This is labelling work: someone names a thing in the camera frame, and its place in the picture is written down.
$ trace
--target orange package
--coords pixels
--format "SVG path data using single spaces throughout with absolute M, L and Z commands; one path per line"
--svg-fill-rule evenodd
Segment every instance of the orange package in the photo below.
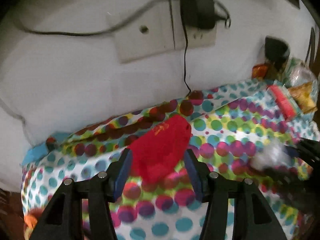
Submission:
M 315 112 L 318 110 L 316 104 L 310 97 L 312 91 L 312 82 L 304 83 L 301 86 L 288 88 L 292 98 L 298 103 L 298 106 L 304 114 Z
M 263 79 L 267 74 L 268 68 L 269 66 L 266 64 L 255 65 L 252 68 L 252 79 L 254 78 Z

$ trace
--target black plug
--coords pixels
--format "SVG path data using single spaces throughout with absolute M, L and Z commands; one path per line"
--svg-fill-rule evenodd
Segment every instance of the black plug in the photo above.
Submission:
M 215 3 L 225 11 L 227 16 L 215 13 Z M 211 30 L 217 21 L 225 21 L 225 26 L 230 27 L 231 20 L 227 9 L 217 0 L 180 0 L 183 23 L 198 29 Z

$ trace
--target plastic bag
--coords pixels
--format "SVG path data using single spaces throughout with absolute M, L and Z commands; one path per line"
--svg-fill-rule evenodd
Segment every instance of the plastic bag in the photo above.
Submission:
M 269 86 L 267 91 L 275 99 L 286 122 L 292 121 L 293 118 L 302 113 L 285 87 L 278 86 L 275 82 L 274 85 Z
M 304 83 L 301 86 L 288 88 L 290 95 L 296 100 L 304 114 L 317 111 L 316 104 L 310 97 L 312 82 Z
M 291 58 L 288 61 L 288 64 L 284 70 L 282 76 L 282 83 L 287 87 L 296 87 L 300 86 L 304 83 L 312 82 L 312 90 L 310 93 L 310 97 L 315 104 L 317 104 L 318 100 L 318 79 L 317 77 L 311 72 L 311 70 L 304 64 L 301 59 Z M 314 112 L 305 114 L 303 119 L 306 121 L 312 121 Z
M 262 153 L 257 153 L 251 160 L 251 167 L 263 171 L 266 168 L 277 166 L 289 166 L 291 158 L 284 150 L 284 144 L 278 139 L 273 139 L 263 149 Z

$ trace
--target bed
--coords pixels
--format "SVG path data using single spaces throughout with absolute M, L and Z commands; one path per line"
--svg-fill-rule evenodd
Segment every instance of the bed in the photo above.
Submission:
M 288 239 L 297 233 L 303 215 L 286 206 L 273 181 L 248 169 L 248 162 L 272 138 L 293 144 L 297 138 L 320 140 L 314 122 L 297 117 L 286 123 L 266 84 L 245 80 L 211 90 L 193 91 L 188 97 L 111 117 L 86 127 L 57 143 L 47 140 L 49 154 L 23 167 L 23 212 L 46 206 L 65 178 L 90 179 L 119 159 L 121 151 L 158 123 L 175 114 L 192 127 L 188 148 L 211 171 L 225 178 L 251 177 L 259 185 Z M 287 167 L 306 179 L 311 168 L 301 159 Z M 83 201 L 83 227 L 90 230 L 88 202 Z M 110 204 L 118 240 L 199 239 L 207 203 L 200 203 L 189 182 L 183 161 L 157 185 L 147 184 L 131 172 L 122 196 Z M 225 239 L 232 239 L 234 200 L 229 200 Z

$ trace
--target metal screw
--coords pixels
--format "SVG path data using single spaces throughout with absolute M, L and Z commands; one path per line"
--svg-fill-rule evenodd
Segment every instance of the metal screw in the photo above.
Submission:
M 215 171 L 210 172 L 209 174 L 210 178 L 216 179 L 217 177 L 219 177 L 219 173 L 216 173 Z
M 107 176 L 107 173 L 105 172 L 105 171 L 100 171 L 99 173 L 98 173 L 98 177 L 100 178 L 100 179 L 103 179 L 103 178 L 105 178 Z
M 72 179 L 71 178 L 67 178 L 63 181 L 64 185 L 70 185 L 72 183 Z
M 248 185 L 251 185 L 251 184 L 253 183 L 253 180 L 250 179 L 250 178 L 245 178 L 245 179 L 244 179 L 244 182 L 245 182 L 246 184 L 248 184 Z

